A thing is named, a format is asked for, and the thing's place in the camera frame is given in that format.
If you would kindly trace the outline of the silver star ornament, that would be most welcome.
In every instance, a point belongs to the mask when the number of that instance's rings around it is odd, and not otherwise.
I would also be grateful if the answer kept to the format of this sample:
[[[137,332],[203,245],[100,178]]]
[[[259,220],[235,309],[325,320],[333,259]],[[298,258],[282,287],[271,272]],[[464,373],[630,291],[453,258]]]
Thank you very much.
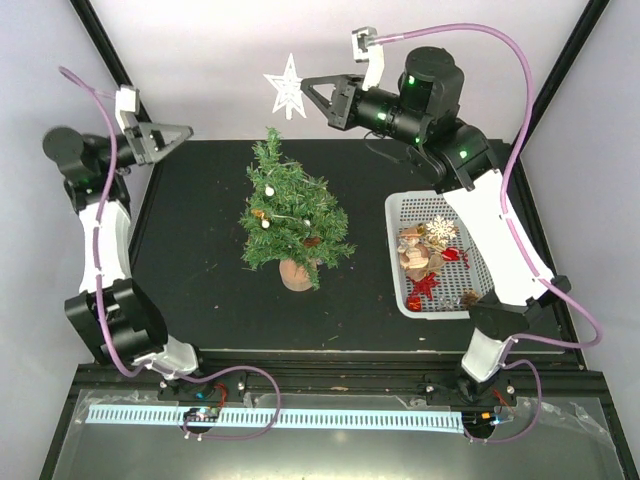
[[[287,57],[284,70],[281,74],[263,74],[264,79],[276,91],[271,113],[284,111],[285,119],[290,121],[293,114],[297,113],[306,119],[303,94],[301,90],[302,78],[298,76],[295,58],[292,53]]]

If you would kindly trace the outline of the white ball string lights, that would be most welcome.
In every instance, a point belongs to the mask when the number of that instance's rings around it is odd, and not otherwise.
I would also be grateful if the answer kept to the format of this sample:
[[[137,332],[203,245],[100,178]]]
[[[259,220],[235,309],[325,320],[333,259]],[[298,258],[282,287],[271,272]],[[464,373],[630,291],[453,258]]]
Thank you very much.
[[[259,220],[263,229],[276,222],[289,222],[310,228],[312,220],[322,217],[332,207],[332,196],[327,182],[309,175],[297,161],[275,161],[257,169],[255,194],[257,205],[268,220]]]

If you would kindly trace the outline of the small green christmas tree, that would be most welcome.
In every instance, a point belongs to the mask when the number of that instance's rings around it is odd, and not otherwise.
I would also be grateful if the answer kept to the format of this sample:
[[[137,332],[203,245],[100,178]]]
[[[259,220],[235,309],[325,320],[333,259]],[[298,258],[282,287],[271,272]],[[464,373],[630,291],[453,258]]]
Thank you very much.
[[[300,162],[283,154],[277,129],[269,127],[252,151],[246,176],[253,192],[239,219],[248,235],[242,260],[253,270],[290,260],[317,290],[318,266],[336,268],[356,250],[347,241],[348,215],[326,179],[309,175]]]

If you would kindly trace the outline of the dark brown pinecone ornament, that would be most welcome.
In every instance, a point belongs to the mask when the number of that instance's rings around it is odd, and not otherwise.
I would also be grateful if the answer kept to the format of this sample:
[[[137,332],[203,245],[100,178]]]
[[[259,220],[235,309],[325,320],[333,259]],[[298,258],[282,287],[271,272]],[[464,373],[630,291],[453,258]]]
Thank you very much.
[[[322,242],[322,239],[320,237],[315,236],[315,237],[307,237],[304,240],[303,244],[305,247],[311,248],[311,247],[317,246],[321,242]]]

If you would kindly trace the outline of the white plastic perforated basket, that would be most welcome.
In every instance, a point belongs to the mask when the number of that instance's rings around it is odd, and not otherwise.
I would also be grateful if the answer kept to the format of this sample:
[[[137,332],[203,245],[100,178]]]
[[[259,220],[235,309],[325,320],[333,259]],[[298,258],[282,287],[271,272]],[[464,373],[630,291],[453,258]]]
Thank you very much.
[[[453,220],[458,229],[456,238],[447,245],[434,244],[427,238],[426,224],[437,215]],[[461,294],[475,290],[482,296],[493,288],[493,281],[482,255],[455,211],[442,196],[433,191],[408,191],[387,197],[385,220],[394,293],[400,313],[411,319],[467,319],[468,310],[459,304]],[[437,275],[440,284],[433,289],[433,300],[429,301],[425,296],[419,295],[422,300],[421,312],[411,312],[406,307],[406,300],[412,290],[411,280],[421,280],[423,268],[404,270],[400,266],[397,247],[401,235],[419,236],[429,249],[430,256],[449,247],[467,250],[469,254],[470,269],[465,268],[461,259],[446,262]]]

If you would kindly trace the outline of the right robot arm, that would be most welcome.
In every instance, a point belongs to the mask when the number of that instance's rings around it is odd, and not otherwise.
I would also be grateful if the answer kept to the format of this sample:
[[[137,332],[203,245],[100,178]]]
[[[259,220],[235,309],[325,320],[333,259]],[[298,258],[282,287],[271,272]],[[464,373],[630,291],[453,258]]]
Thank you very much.
[[[456,212],[493,280],[469,309],[474,331],[453,387],[476,403],[491,390],[508,349],[531,321],[571,289],[555,275],[509,220],[500,198],[506,181],[486,136],[458,117],[464,73],[444,49],[419,47],[406,58],[398,93],[379,88],[369,75],[306,78],[301,91],[337,130],[366,128],[407,144],[410,161]]]

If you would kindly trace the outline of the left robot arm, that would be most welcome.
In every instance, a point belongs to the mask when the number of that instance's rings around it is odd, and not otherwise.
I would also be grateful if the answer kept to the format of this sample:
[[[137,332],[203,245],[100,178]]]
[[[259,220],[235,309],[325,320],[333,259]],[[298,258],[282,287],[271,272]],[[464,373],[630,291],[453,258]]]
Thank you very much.
[[[152,300],[131,273],[128,232],[130,196],[123,172],[164,159],[189,139],[188,126],[142,122],[114,138],[58,126],[44,136],[44,154],[64,178],[85,245],[84,273],[76,296],[64,303],[67,319],[100,364],[134,375],[147,368],[193,399],[214,388],[213,372],[199,365],[198,351],[172,337]]]

